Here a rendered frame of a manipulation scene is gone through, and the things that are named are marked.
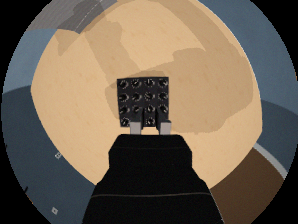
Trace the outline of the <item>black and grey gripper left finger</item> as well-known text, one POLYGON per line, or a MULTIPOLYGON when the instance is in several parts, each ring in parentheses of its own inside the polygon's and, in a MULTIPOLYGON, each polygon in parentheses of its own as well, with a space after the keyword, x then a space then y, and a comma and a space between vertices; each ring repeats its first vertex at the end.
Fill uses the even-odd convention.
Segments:
POLYGON ((140 108, 137 116, 130 120, 130 134, 141 134, 144 128, 144 108, 140 108))

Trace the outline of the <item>black knob box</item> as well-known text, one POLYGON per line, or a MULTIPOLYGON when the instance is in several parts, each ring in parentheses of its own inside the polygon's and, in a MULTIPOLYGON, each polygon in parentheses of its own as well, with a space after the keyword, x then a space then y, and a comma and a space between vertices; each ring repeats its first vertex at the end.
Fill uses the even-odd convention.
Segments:
POLYGON ((155 108, 160 108, 165 119, 169 119, 169 77, 117 79, 117 98, 120 127, 130 127, 139 108, 144 108, 144 127, 156 127, 155 108))

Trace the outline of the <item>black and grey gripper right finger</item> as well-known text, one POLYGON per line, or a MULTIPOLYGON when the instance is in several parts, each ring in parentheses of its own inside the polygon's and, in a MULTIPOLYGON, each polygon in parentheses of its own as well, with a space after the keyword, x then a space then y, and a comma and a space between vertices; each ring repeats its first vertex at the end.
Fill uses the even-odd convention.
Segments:
POLYGON ((166 120, 161 109, 155 109, 155 124, 156 130, 159 135, 170 135, 171 134, 171 121, 166 120))

